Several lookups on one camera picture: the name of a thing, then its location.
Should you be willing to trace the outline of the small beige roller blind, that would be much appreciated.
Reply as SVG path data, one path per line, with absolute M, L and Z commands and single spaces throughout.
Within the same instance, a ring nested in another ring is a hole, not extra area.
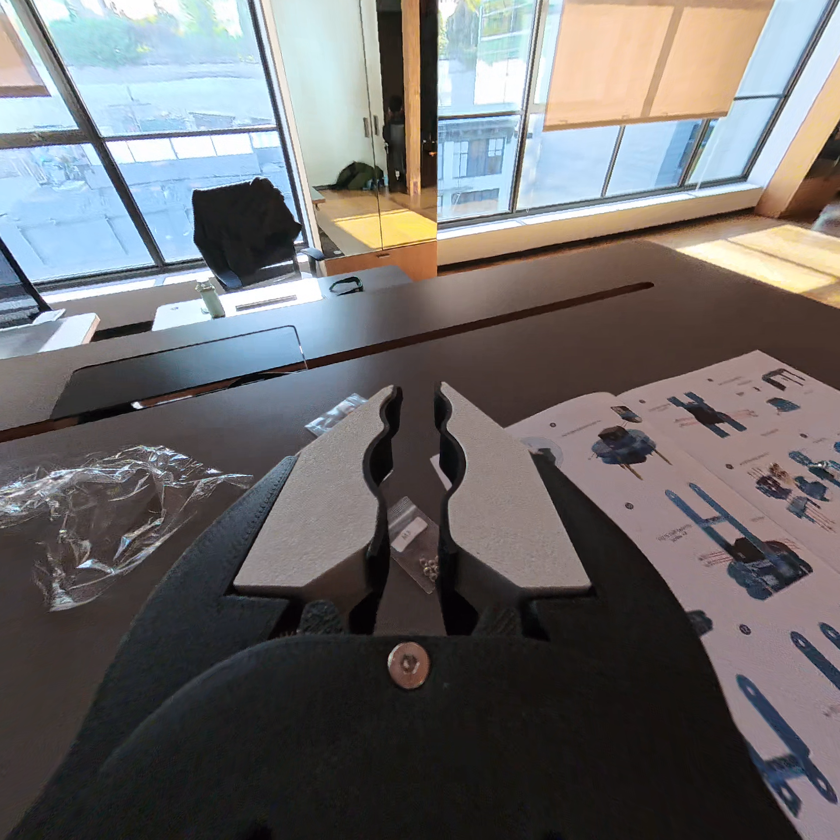
M 48 98 L 43 82 L 23 41 L 1 10 L 1 98 Z

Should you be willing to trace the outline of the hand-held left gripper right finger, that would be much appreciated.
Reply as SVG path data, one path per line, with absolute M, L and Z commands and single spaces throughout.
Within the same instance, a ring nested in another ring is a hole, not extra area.
M 531 449 L 446 383 L 436 385 L 437 590 L 446 632 L 468 635 L 485 614 L 516 622 L 536 601 L 586 595 L 592 582 Z

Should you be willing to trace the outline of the dark green bag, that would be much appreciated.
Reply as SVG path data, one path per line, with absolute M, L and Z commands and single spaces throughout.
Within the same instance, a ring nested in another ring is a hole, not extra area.
M 330 185 L 334 191 L 373 191 L 385 186 L 381 167 L 361 161 L 346 165 Z

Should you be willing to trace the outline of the small clear zip bag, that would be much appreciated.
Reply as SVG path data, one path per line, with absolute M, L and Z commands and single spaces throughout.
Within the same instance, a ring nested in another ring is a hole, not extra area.
M 323 415 L 311 420 L 305 425 L 305 429 L 312 436 L 320 437 L 336 427 L 345 417 L 351 415 L 353 411 L 366 402 L 367 400 L 364 397 L 358 393 L 353 393 Z

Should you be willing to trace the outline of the crumpled clear plastic wrap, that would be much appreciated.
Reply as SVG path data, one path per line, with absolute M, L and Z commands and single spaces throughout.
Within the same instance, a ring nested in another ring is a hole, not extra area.
M 2 530 L 36 530 L 34 582 L 52 613 L 93 602 L 201 511 L 255 478 L 162 445 L 133 445 L 36 471 L 1 489 Z

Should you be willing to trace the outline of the small zip bag with screws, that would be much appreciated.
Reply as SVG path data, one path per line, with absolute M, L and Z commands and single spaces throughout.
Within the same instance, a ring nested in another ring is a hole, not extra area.
M 409 497 L 389 508 L 387 521 L 392 558 L 425 594 L 435 593 L 439 576 L 438 525 Z

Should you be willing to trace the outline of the large beige roller blind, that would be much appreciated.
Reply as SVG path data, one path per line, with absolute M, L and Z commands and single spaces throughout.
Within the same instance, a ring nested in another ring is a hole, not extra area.
M 563 2 L 543 130 L 725 117 L 772 5 Z

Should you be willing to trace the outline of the laptop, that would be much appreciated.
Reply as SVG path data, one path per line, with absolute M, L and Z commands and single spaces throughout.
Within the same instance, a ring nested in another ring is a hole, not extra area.
M 22 327 L 53 312 L 1 241 L 1 329 Z

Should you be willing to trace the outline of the white assembly instruction booklet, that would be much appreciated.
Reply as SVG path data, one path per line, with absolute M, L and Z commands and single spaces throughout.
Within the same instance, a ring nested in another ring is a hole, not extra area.
M 802 838 L 838 838 L 838 390 L 756 350 L 507 430 L 647 556 L 696 617 L 782 813 Z

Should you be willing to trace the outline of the office chair with black jacket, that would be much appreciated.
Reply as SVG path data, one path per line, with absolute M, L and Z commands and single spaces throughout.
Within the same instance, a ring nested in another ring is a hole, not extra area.
M 298 277 L 302 226 L 268 179 L 195 189 L 193 242 L 225 292 Z

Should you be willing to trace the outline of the dark grey desk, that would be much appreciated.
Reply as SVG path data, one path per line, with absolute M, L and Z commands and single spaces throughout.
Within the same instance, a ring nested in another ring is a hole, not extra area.
M 124 445 L 163 445 L 259 479 L 339 399 L 403 391 L 386 498 L 439 512 L 434 386 L 509 426 L 591 392 L 619 393 L 761 350 L 838 387 L 838 309 L 672 248 L 626 241 L 503 262 L 325 301 L 298 319 L 307 371 L 2 444 L 2 482 Z M 120 640 L 153 588 L 235 499 L 221 487 L 94 602 L 50 612 L 38 538 L 2 531 L 2 837 L 65 758 Z

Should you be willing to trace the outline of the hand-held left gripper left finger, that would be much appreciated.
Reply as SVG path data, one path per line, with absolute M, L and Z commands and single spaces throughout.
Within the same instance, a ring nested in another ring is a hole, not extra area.
M 403 391 L 388 385 L 303 448 L 233 580 L 237 595 L 328 601 L 372 635 L 390 568 L 382 484 Z

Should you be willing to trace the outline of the office desk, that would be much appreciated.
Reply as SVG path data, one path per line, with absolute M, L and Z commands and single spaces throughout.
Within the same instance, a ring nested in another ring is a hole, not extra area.
M 47 295 L 48 304 L 62 309 L 66 316 L 94 313 L 98 326 L 95 341 L 123 337 L 149 331 L 162 331 L 195 323 L 207 322 L 210 316 L 202 311 L 203 301 L 196 283 L 213 282 L 226 312 L 226 318 L 291 308 L 304 303 L 351 297 L 353 289 L 383 291 L 411 283 L 408 275 L 394 266 L 377 267 L 351 273 L 350 276 L 316 277 L 305 271 L 290 280 L 269 282 L 260 286 L 224 292 L 211 273 L 205 270 L 182 272 L 170 276 L 150 277 L 110 285 L 61 290 Z

